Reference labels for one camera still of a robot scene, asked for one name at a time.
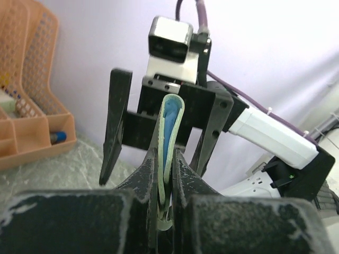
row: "background wall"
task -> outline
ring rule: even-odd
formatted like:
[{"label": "background wall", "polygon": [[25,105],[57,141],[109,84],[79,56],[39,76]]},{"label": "background wall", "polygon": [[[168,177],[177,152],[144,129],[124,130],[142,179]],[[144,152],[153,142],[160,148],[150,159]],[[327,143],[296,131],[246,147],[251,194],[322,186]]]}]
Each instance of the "background wall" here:
[{"label": "background wall", "polygon": [[[77,129],[102,145],[110,70],[133,71],[128,108],[136,110],[151,22],[156,15],[174,17],[175,0],[41,2],[60,19],[52,90],[74,114]],[[210,70],[298,123],[338,74],[338,1],[205,2],[213,41]],[[183,2],[181,17],[198,29],[193,0]],[[191,136],[188,160],[198,137],[198,131]],[[204,178],[217,190],[226,188],[242,180],[263,152],[223,134]],[[142,151],[131,148],[121,154],[135,166],[143,157]]]}]

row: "purple cable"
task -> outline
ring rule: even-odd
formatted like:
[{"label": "purple cable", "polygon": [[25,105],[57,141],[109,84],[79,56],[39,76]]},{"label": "purple cable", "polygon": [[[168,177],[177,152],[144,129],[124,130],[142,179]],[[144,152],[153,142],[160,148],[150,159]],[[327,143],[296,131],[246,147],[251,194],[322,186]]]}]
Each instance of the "purple cable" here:
[{"label": "purple cable", "polygon": [[[183,0],[178,0],[176,2],[175,19],[178,20],[178,21],[180,20],[180,8],[181,8],[182,1]],[[197,3],[199,26],[206,26],[207,27],[207,14],[206,14],[205,4],[204,4],[203,0],[196,0],[196,3]],[[255,101],[254,99],[249,97],[247,94],[245,94],[244,92],[242,92],[238,88],[236,88],[236,87],[230,85],[229,83],[223,81],[221,78],[219,78],[215,74],[211,73],[209,70],[207,71],[207,75],[210,76],[211,78],[213,78],[215,81],[221,83],[223,85],[223,87],[228,88],[228,89],[232,90],[233,92],[237,93],[238,95],[240,95],[241,97],[245,98],[247,101],[252,103],[258,110],[262,111],[263,113],[267,114],[269,112],[269,110],[266,109],[264,106],[262,106],[260,103],[258,103],[257,101]],[[303,131],[301,131],[300,129],[298,129],[297,127],[295,127],[293,124],[287,122],[286,120],[280,118],[279,116],[277,116],[273,113],[270,113],[269,116],[271,118],[277,120],[278,122],[282,123],[286,127],[290,128],[291,130],[295,131],[295,133],[304,137],[309,142],[311,142],[315,145],[318,145],[317,141],[315,141],[313,138],[311,138],[308,135],[305,136],[305,133]]]}]

